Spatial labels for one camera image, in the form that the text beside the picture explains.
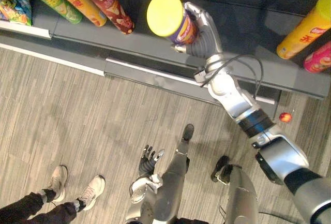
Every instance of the wooden floor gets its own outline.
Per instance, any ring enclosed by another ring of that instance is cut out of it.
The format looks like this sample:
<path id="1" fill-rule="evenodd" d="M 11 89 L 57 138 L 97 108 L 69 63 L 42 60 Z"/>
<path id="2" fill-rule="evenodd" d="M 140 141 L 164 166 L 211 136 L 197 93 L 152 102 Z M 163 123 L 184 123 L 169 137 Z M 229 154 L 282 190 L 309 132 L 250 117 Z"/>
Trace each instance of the wooden floor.
<path id="1" fill-rule="evenodd" d="M 306 152 L 311 168 L 327 176 L 329 101 L 284 93 L 278 109 L 293 114 L 292 122 L 281 126 Z M 67 201 L 94 175 L 102 174 L 107 181 L 95 207 L 79 213 L 73 223 L 123 223 L 142 148 L 165 148 L 156 170 L 164 172 L 188 123 L 194 124 L 195 133 L 180 217 L 223 223 L 218 208 L 225 208 L 228 188 L 213 183 L 209 175 L 226 154 L 251 177 L 260 211 L 303 223 L 291 194 L 268 181 L 246 135 L 222 107 L 2 49 L 0 207 L 45 187 L 54 167 L 63 164 L 69 170 Z M 41 212 L 53 207 L 46 204 Z M 286 222 L 260 215 L 260 223 Z"/>

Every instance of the can lid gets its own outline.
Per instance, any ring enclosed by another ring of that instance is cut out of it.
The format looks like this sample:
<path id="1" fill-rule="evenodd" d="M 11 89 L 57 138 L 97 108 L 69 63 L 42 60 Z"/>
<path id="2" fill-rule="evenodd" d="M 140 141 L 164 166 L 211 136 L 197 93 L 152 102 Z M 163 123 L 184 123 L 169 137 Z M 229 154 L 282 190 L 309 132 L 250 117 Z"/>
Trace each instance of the can lid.
<path id="1" fill-rule="evenodd" d="M 331 0 L 318 0 L 316 9 L 323 18 L 331 21 Z"/>
<path id="2" fill-rule="evenodd" d="M 147 9 L 147 23 L 153 33 L 168 37 L 178 30 L 184 8 L 180 0 L 152 0 Z"/>

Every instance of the sneaker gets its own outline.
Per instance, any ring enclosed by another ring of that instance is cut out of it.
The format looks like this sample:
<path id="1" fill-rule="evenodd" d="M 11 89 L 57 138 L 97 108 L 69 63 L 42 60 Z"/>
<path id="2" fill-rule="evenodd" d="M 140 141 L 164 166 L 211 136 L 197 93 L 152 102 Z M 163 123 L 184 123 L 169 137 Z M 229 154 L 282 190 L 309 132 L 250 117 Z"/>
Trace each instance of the sneaker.
<path id="1" fill-rule="evenodd" d="M 56 193 L 53 202 L 61 202 L 66 196 L 66 189 L 64 186 L 67 178 L 67 168 L 65 166 L 57 166 L 47 184 L 47 189 L 51 189 Z"/>
<path id="2" fill-rule="evenodd" d="M 96 199 L 103 193 L 105 184 L 106 181 L 101 175 L 97 175 L 92 179 L 84 189 L 82 195 L 78 197 L 78 200 L 82 201 L 85 205 L 83 210 L 90 210 L 94 206 Z"/>

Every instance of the red chip can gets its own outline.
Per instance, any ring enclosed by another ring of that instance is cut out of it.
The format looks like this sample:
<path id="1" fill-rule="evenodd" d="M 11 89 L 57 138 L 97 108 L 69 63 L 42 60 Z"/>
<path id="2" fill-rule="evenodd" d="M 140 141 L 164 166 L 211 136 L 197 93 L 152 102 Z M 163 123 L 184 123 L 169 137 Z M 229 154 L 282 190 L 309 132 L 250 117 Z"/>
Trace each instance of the red chip can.
<path id="1" fill-rule="evenodd" d="M 331 41 L 310 54 L 304 61 L 304 67 L 311 73 L 321 72 L 331 66 Z"/>
<path id="2" fill-rule="evenodd" d="M 125 14 L 118 0 L 92 0 L 109 20 L 124 34 L 131 34 L 134 23 Z"/>

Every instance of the snack bag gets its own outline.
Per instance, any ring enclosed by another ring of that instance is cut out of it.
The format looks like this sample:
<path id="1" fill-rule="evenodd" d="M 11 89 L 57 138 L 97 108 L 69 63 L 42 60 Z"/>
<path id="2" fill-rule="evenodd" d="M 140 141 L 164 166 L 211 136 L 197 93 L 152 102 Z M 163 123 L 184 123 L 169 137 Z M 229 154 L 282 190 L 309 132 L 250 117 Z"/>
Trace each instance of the snack bag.
<path id="1" fill-rule="evenodd" d="M 31 5 L 29 0 L 0 0 L 0 12 L 5 19 L 31 26 Z"/>

